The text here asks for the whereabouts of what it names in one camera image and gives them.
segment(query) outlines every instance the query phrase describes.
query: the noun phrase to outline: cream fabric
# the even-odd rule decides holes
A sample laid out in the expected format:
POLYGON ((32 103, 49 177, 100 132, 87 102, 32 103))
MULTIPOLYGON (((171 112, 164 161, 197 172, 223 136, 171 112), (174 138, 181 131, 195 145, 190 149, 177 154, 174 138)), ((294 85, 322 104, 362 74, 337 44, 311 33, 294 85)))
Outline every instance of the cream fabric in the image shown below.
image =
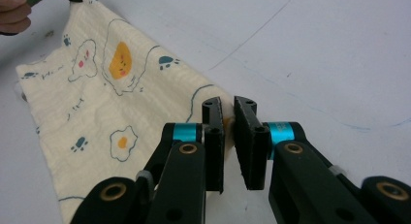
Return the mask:
POLYGON ((72 4, 62 47, 17 67, 64 223, 94 185, 135 178, 166 122, 201 122, 201 103, 232 98, 98 0, 72 4))

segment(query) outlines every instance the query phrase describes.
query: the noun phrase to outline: paw print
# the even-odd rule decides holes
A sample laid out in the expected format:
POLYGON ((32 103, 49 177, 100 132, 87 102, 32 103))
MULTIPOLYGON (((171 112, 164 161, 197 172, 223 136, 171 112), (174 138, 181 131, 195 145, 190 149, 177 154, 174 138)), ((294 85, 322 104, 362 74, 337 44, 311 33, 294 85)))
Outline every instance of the paw print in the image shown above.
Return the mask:
POLYGON ((97 1, 99 1, 99 0, 88 0, 88 3, 93 4, 94 2, 97 2, 97 1))
POLYGON ((76 152, 78 150, 83 151, 84 147, 88 144, 88 141, 85 140, 85 137, 81 137, 78 139, 78 141, 76 142, 76 145, 72 146, 71 150, 73 152, 76 152))
POLYGON ((65 34, 65 35, 63 36, 63 38, 64 38, 63 42, 64 42, 64 45, 66 45, 66 47, 72 44, 72 43, 70 42, 70 38, 69 38, 69 35, 68 35, 68 34, 65 34))
POLYGON ((21 79, 22 80, 32 79, 32 78, 37 77, 38 75, 39 75, 39 73, 27 72, 26 74, 24 74, 24 76, 21 79))
POLYGON ((163 71, 165 68, 170 68, 170 66, 174 63, 178 65, 180 62, 179 59, 174 59, 169 56, 162 56, 158 59, 158 64, 160 64, 160 70, 163 71))

